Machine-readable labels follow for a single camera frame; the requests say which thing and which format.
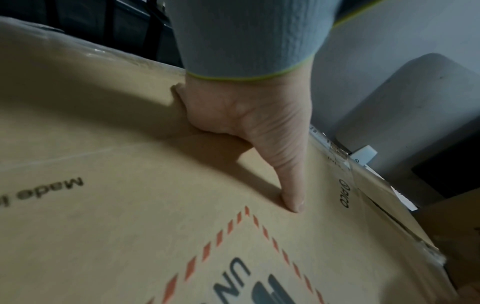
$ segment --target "black printed symbol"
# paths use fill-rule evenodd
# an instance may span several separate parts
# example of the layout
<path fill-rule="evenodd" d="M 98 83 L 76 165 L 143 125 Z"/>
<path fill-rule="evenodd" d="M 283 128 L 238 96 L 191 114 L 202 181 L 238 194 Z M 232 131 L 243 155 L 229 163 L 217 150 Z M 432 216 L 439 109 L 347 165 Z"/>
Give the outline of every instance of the black printed symbol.
<path fill-rule="evenodd" d="M 269 293 L 261 282 L 257 282 L 251 291 L 251 299 L 255 304 L 295 304 L 279 281 L 271 274 L 268 283 L 273 292 Z"/>

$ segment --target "red stripe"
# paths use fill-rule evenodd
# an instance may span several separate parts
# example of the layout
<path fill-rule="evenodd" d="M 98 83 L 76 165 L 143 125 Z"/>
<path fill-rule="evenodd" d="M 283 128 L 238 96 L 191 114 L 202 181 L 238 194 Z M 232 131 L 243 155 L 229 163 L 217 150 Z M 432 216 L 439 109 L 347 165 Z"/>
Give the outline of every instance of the red stripe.
<path fill-rule="evenodd" d="M 177 276 L 178 274 L 176 274 L 171 280 L 170 282 L 168 282 L 166 284 L 166 287 L 165 287 L 165 292 L 163 294 L 163 301 L 162 301 L 162 304 L 165 304 L 168 302 L 168 300 L 170 300 L 170 298 L 174 295 L 175 293 L 175 286 L 177 284 Z"/>
<path fill-rule="evenodd" d="M 298 275 L 298 277 L 300 279 L 302 279 L 302 277 L 300 276 L 300 270 L 299 268 L 297 267 L 297 265 L 295 263 L 292 263 L 293 264 L 293 267 L 295 268 L 295 273 Z"/>
<path fill-rule="evenodd" d="M 290 266 L 289 256 L 287 255 L 285 250 L 282 249 L 281 251 L 283 253 L 283 258 L 284 258 L 285 262 Z"/>
<path fill-rule="evenodd" d="M 310 292 L 313 293 L 313 290 L 311 289 L 312 286 L 310 285 L 310 280 L 309 280 L 309 278 L 308 278 L 306 275 L 303 275 L 303 277 L 305 278 L 306 286 L 308 287 L 308 289 L 310 290 Z"/>
<path fill-rule="evenodd" d="M 224 236 L 224 231 L 223 230 L 220 230 L 220 232 L 216 234 L 216 246 L 217 247 L 220 246 L 220 244 L 222 243 L 223 236 Z"/>
<path fill-rule="evenodd" d="M 260 228 L 259 219 L 256 216 L 253 216 L 253 222 L 255 223 L 255 226 L 257 226 L 257 228 Z"/>
<path fill-rule="evenodd" d="M 227 231 L 227 233 L 230 234 L 233 229 L 234 229 L 234 220 L 231 220 L 230 222 L 228 222 L 228 231 Z"/>
<path fill-rule="evenodd" d="M 277 241 L 272 237 L 271 240 L 273 241 L 273 246 L 275 247 L 275 249 L 277 250 L 277 252 L 280 252 L 279 251 L 279 245 L 277 244 Z"/>
<path fill-rule="evenodd" d="M 208 257 L 210 256 L 210 242 L 208 242 L 207 245 L 203 248 L 203 257 L 201 258 L 201 261 L 205 261 Z"/>
<path fill-rule="evenodd" d="M 266 237 L 266 239 L 269 239 L 269 232 L 267 231 L 265 226 L 263 226 L 263 235 Z"/>
<path fill-rule="evenodd" d="M 191 259 L 190 262 L 188 262 L 188 264 L 186 265 L 185 281 L 188 280 L 189 277 L 191 277 L 191 275 L 195 272 L 196 259 L 197 257 L 194 256 L 193 259 Z"/>
<path fill-rule="evenodd" d="M 324 298 L 322 297 L 322 294 L 320 293 L 320 291 L 318 291 L 317 289 L 315 289 L 315 291 L 316 291 L 316 295 L 318 296 L 318 300 L 320 301 L 320 304 L 325 304 Z"/>

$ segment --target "cardboard surface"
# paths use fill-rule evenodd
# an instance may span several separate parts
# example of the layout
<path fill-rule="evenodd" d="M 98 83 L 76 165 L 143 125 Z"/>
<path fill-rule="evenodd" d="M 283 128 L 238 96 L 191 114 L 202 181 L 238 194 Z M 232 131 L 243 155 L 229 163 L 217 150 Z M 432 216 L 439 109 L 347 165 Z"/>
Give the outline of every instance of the cardboard surface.
<path fill-rule="evenodd" d="M 480 189 L 419 209 L 415 219 L 447 254 L 457 287 L 480 281 Z"/>
<path fill-rule="evenodd" d="M 10 69 L 0 79 L 0 303 L 456 296 L 443 269 L 314 139 L 306 211 L 294 214 L 248 143 L 189 126 L 169 91 L 176 70 L 90 56 L 60 34 L 0 23 Z"/>

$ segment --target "yellow trim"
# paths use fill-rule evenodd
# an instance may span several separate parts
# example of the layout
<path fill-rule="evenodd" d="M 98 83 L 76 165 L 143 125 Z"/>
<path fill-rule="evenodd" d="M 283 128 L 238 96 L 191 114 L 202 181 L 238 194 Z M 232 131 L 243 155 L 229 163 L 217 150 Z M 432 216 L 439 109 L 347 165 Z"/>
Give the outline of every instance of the yellow trim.
<path fill-rule="evenodd" d="M 336 28 L 338 27 L 339 25 L 341 24 L 344 24 L 345 22 L 353 19 L 354 17 L 356 17 L 357 15 L 360 15 L 361 13 L 364 13 L 365 11 L 371 9 L 373 6 L 379 4 L 380 2 L 382 2 L 384 0 L 374 0 L 360 8 L 358 8 L 356 11 L 353 11 L 347 15 L 345 15 L 344 17 L 342 17 L 340 20 L 337 20 L 334 22 L 332 28 Z M 305 60 L 303 60 L 302 62 L 294 65 L 293 67 L 290 67 L 286 70 L 283 70 L 283 71 L 280 71 L 280 72 L 276 72 L 276 73 L 273 73 L 273 74 L 268 74 L 268 75 L 263 75 L 263 76 L 255 76 L 255 77 L 248 77 L 248 78 L 244 78 L 244 77 L 207 77 L 207 76 L 202 76 L 202 75 L 197 75 L 197 74 L 194 74 L 192 72 L 189 72 L 187 71 L 186 73 L 195 77 L 195 78 L 199 78 L 199 79 L 205 79 L 205 80 L 216 80 L 216 81 L 259 81 L 259 80 L 265 80 L 265 79 L 270 79 L 270 78 L 273 78 L 273 77 L 276 77 L 276 76 L 280 76 L 280 75 L 283 75 L 283 74 L 286 74 L 290 71 L 293 71 L 295 70 L 296 68 L 298 68 L 299 66 L 301 66 L 302 64 L 304 64 L 305 61 L 309 60 L 311 57 L 315 56 L 315 54 L 313 55 L 310 55 L 308 56 Z"/>

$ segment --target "gray sleeve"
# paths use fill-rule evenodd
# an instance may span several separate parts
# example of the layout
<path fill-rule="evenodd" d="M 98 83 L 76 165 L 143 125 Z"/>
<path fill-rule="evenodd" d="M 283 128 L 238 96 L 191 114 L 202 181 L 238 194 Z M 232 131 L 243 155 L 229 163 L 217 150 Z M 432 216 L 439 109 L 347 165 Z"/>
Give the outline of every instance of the gray sleeve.
<path fill-rule="evenodd" d="M 212 78 L 275 74 L 315 54 L 340 0 L 169 0 L 187 71 Z"/>

